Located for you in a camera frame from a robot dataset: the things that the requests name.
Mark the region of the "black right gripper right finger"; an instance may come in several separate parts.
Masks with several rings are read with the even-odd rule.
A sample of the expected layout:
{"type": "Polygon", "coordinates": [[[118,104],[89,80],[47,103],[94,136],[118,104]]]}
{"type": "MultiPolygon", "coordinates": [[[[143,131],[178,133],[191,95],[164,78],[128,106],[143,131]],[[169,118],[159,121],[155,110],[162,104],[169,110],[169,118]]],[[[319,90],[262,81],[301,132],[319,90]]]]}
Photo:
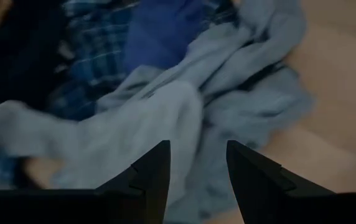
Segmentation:
{"type": "Polygon", "coordinates": [[[246,224],[301,223],[296,199],[334,194],[235,140],[227,142],[226,159],[246,224]]]}

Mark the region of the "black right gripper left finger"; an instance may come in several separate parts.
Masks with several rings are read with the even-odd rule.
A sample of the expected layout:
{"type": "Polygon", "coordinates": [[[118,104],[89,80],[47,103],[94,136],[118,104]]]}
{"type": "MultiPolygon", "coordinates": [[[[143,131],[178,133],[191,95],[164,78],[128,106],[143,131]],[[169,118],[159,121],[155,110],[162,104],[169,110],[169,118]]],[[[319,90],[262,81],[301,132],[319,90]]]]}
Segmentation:
{"type": "Polygon", "coordinates": [[[96,223],[162,224],[170,184],[171,145],[163,140],[96,189],[96,223]]]}

